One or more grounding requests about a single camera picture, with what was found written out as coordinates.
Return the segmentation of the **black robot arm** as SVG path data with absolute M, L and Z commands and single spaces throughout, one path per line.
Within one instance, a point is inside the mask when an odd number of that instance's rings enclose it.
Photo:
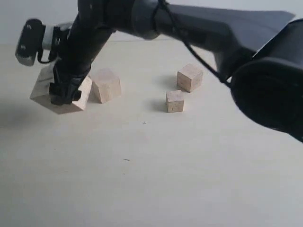
M 237 107 L 252 121 L 303 139 L 303 21 L 286 11 L 242 11 L 164 0 L 80 0 L 58 45 L 51 103 L 70 104 L 113 32 L 152 40 L 166 35 L 190 52 L 212 52 Z

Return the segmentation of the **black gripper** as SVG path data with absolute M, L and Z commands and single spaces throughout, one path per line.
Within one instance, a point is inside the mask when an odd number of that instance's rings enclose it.
M 49 85 L 53 105 L 70 105 L 81 98 L 80 85 L 90 72 L 91 66 L 66 63 L 58 60 L 53 67 L 54 82 Z

